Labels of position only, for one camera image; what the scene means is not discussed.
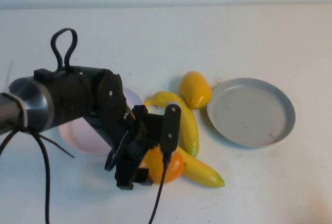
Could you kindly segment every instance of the black strap loop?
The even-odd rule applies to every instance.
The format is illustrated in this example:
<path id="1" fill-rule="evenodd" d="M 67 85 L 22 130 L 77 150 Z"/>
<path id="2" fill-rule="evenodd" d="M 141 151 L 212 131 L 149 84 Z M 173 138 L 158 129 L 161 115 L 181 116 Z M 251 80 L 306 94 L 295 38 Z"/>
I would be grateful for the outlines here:
<path id="1" fill-rule="evenodd" d="M 59 72 L 62 68 L 62 57 L 61 57 L 60 53 L 58 52 L 58 49 L 57 49 L 57 46 L 56 46 L 56 41 L 57 41 L 58 37 L 66 31 L 70 31 L 72 33 L 72 36 L 73 36 L 72 44 L 69 47 L 69 49 L 68 49 L 68 51 L 67 51 L 67 53 L 64 57 L 64 65 L 66 67 L 66 70 L 67 70 L 67 72 L 71 71 L 71 66 L 69 64 L 69 60 L 71 58 L 72 53 L 74 52 L 74 50 L 76 48 L 78 38 L 77 38 L 77 33 L 76 33 L 75 30 L 70 29 L 70 28 L 65 28 L 65 29 L 62 29 L 62 30 L 56 32 L 52 36 L 52 39 L 51 39 L 51 48 L 52 48 L 54 54 L 56 55 L 57 62 L 58 62 L 58 68 L 56 70 L 56 73 Z"/>

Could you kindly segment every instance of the yellow mango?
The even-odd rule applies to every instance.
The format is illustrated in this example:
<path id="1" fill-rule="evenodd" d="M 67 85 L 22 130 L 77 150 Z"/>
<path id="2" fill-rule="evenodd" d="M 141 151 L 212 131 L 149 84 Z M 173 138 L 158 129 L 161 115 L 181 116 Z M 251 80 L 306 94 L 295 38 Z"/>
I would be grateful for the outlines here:
<path id="1" fill-rule="evenodd" d="M 206 79 L 196 71 L 186 73 L 179 87 L 180 93 L 191 109 L 201 109 L 212 98 L 212 89 Z"/>

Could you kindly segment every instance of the metal cylinder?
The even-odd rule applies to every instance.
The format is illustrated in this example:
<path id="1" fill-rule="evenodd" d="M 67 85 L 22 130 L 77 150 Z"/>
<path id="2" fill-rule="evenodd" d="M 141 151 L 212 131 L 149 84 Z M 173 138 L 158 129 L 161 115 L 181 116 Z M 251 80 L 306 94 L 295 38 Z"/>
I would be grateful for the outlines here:
<path id="1" fill-rule="evenodd" d="M 21 110 L 14 100 L 0 94 L 0 135 L 12 130 L 15 124 L 20 122 L 20 113 Z"/>
<path id="2" fill-rule="evenodd" d="M 11 94 L 20 98 L 27 115 L 27 127 L 41 132 L 51 127 L 54 119 L 53 99 L 48 89 L 33 77 L 19 78 L 9 85 Z"/>

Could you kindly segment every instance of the black cable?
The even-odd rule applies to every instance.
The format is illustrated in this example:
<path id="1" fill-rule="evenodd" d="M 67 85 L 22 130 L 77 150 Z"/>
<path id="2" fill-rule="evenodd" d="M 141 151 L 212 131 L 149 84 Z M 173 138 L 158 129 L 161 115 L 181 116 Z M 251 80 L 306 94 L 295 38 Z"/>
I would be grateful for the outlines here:
<path id="1" fill-rule="evenodd" d="M 57 46 L 56 46 L 56 41 L 58 39 L 58 37 L 66 32 L 66 31 L 70 31 L 72 33 L 72 36 L 73 36 L 73 40 L 72 40 L 72 44 L 71 46 L 69 47 L 65 57 L 64 57 L 64 65 L 66 67 L 66 70 L 69 72 L 71 70 L 71 66 L 69 64 L 69 60 L 71 58 L 71 55 L 72 53 L 74 52 L 75 48 L 76 48 L 76 45 L 77 45 L 77 33 L 75 30 L 73 29 L 70 29 L 70 28 L 64 28 L 62 30 L 59 30 L 58 32 L 56 32 L 53 36 L 52 36 L 52 39 L 51 39 L 51 48 L 54 52 L 54 54 L 56 55 L 56 58 L 57 58 L 57 62 L 58 62 L 58 68 L 56 70 L 56 73 L 59 72 L 62 68 L 62 57 L 57 49 Z"/>
<path id="2" fill-rule="evenodd" d="M 157 198 L 156 198 L 156 202 L 155 202 L 155 207 L 154 207 L 154 210 L 152 211 L 149 224 L 152 224 L 152 222 L 154 220 L 154 217 L 156 215 L 156 212 L 157 212 L 162 187 L 163 187 L 164 182 L 165 182 L 166 172 L 167 172 L 168 165 L 171 161 L 171 156 L 168 156 L 168 155 L 165 156 L 165 154 L 164 154 L 162 160 L 163 160 L 164 168 L 163 168 L 163 171 L 162 171 L 161 182 L 160 182 L 159 189 L 158 189 L 158 194 L 157 194 Z"/>
<path id="3" fill-rule="evenodd" d="M 50 162 L 48 160 L 47 151 L 43 141 L 40 139 L 37 133 L 30 133 L 37 143 L 40 146 L 41 152 L 43 153 L 44 163 L 45 163 L 45 171 L 46 171 L 46 192 L 45 192 L 45 223 L 50 224 L 50 194 L 51 194 L 51 170 L 50 170 Z"/>
<path id="4" fill-rule="evenodd" d="M 12 125 L 13 127 L 15 127 L 15 124 L 12 122 L 8 122 L 10 125 Z M 30 130 L 29 128 L 27 128 L 27 133 L 30 134 L 32 130 Z M 50 142 L 51 144 L 55 145 L 56 147 L 58 147 L 60 150 L 62 150 L 64 153 L 66 153 L 68 156 L 75 158 L 71 153 L 69 153 L 69 151 L 66 151 L 64 148 L 62 148 L 59 144 L 57 144 L 56 142 L 54 142 L 53 140 L 49 139 L 48 137 L 45 137 L 43 135 L 41 135 L 40 133 L 38 133 L 38 136 L 44 140 L 46 140 L 47 142 Z"/>
<path id="5" fill-rule="evenodd" d="M 75 158 L 72 154 L 70 154 L 68 151 L 66 151 L 64 148 L 62 148 L 59 144 L 57 144 L 56 142 L 54 142 L 53 140 L 49 139 L 48 137 L 45 137 L 41 134 L 38 134 L 38 136 L 44 140 L 46 140 L 47 142 L 50 142 L 51 144 L 57 146 L 60 150 L 62 150 L 64 153 L 66 153 L 68 156 Z"/>
<path id="6" fill-rule="evenodd" d="M 3 140 L 3 142 L 0 145 L 0 156 L 1 153 L 4 151 L 4 149 L 6 148 L 6 146 L 8 145 L 9 141 L 12 139 L 12 137 L 15 136 L 16 133 L 18 133 L 20 131 L 19 127 L 15 127 L 8 135 L 7 137 Z"/>
<path id="7" fill-rule="evenodd" d="M 0 144 L 0 156 L 2 154 L 2 152 L 4 151 L 4 149 L 6 148 L 6 146 L 8 145 L 9 141 L 19 132 L 26 132 L 30 135 L 32 135 L 35 140 L 37 141 L 37 143 L 39 144 L 40 149 L 42 150 L 41 152 L 43 153 L 43 157 L 44 157 L 44 164 L 45 164 L 45 171 L 46 171 L 46 190 L 45 190 L 45 223 L 46 224 L 50 224 L 50 220 L 49 220 L 49 216 L 50 216 L 50 193 L 51 193 L 51 171 L 50 171 L 50 162 L 48 159 L 48 155 L 47 155 L 47 151 L 46 151 L 46 147 L 43 143 L 43 141 L 41 140 L 41 138 L 45 139 L 46 141 L 54 144 L 55 146 L 57 146 L 59 149 L 61 149 L 63 152 L 65 152 L 66 154 L 68 154 L 71 157 L 74 157 L 73 155 L 71 155 L 68 151 L 66 151 L 65 149 L 63 149 L 60 145 L 58 145 L 56 142 L 54 142 L 53 140 L 50 140 L 47 137 L 44 137 L 42 135 L 40 135 L 37 132 L 34 132 L 32 130 L 29 129 L 22 129 L 19 125 L 16 126 L 4 139 L 4 141 Z"/>

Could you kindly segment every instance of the yellow banana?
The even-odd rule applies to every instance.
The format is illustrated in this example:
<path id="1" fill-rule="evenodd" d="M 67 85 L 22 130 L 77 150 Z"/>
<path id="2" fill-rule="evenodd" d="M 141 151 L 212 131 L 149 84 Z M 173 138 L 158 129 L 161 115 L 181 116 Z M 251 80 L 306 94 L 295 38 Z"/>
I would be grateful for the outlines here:
<path id="1" fill-rule="evenodd" d="M 156 105 L 166 107 L 171 102 L 178 102 L 181 106 L 180 136 L 184 149 L 192 156 L 197 156 L 199 150 L 199 135 L 195 117 L 180 96 L 172 92 L 158 92 L 152 98 L 146 100 L 146 106 Z"/>
<path id="2" fill-rule="evenodd" d="M 182 175 L 207 187 L 224 187 L 225 182 L 222 177 L 210 166 L 186 153 L 179 146 L 176 151 L 185 160 L 185 167 Z"/>

